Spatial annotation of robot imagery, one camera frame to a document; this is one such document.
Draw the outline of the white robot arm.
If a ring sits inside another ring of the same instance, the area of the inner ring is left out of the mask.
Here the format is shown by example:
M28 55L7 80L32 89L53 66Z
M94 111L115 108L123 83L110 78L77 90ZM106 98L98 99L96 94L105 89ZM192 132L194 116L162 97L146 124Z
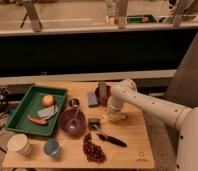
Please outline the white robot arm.
M190 108L137 91L136 83L125 79L110 88L109 118L119 119L125 103L129 103L162 120L179 132L175 171L198 171L198 107Z

